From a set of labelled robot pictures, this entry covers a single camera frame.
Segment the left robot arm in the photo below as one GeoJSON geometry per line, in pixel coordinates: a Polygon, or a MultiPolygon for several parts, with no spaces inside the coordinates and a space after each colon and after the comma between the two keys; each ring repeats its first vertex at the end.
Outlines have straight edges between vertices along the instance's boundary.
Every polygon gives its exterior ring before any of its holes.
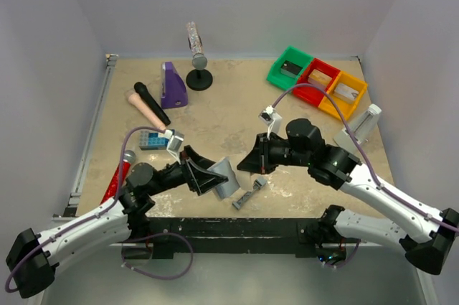
{"type": "Polygon", "coordinates": [[[155,194],[185,184],[202,195],[227,182],[228,177],[209,170],[212,162],[192,147],[186,146],[179,156],[179,161],[161,170],[148,163],[136,164],[117,199],[110,198],[82,216],[40,233],[31,228],[20,232],[6,257],[10,270],[6,292],[17,292],[23,299],[33,297],[81,258],[145,230],[155,194]]]}

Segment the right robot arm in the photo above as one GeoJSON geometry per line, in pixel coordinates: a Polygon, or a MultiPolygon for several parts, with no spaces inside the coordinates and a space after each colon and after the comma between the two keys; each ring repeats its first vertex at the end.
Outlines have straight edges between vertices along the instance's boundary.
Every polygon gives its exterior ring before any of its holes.
{"type": "Polygon", "coordinates": [[[377,219],[329,207],[321,218],[324,230],[392,247],[421,271],[441,273],[458,235],[457,211],[426,205],[385,182],[357,156],[327,144],[308,119],[292,120],[285,130],[285,138],[259,133],[237,169],[270,174],[280,165],[306,167],[316,182],[349,194],[383,215],[377,219]]]}

